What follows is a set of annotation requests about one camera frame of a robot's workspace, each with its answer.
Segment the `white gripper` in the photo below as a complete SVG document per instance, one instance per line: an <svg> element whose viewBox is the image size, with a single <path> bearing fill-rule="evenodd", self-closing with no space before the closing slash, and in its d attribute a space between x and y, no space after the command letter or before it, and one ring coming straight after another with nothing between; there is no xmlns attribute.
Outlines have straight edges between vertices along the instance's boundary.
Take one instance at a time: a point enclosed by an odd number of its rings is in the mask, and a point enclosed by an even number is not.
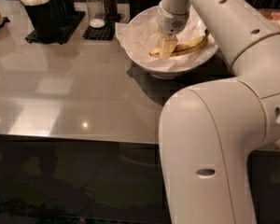
<svg viewBox="0 0 280 224"><path fill-rule="evenodd" d="M161 59L168 59L178 42L176 37L163 37L163 35L178 34L185 29L189 19L189 8L189 3L173 8L166 7L163 2L159 3L155 47L161 49Z"/></svg>

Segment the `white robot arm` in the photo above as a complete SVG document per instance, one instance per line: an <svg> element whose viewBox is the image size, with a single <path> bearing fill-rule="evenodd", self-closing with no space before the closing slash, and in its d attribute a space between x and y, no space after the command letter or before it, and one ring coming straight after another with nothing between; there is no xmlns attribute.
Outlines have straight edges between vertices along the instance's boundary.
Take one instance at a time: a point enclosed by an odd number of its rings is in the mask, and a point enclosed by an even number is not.
<svg viewBox="0 0 280 224"><path fill-rule="evenodd" d="M280 139L280 30L245 0L192 5L233 76L174 94L160 118L161 168L172 224L257 224L247 158Z"/></svg>

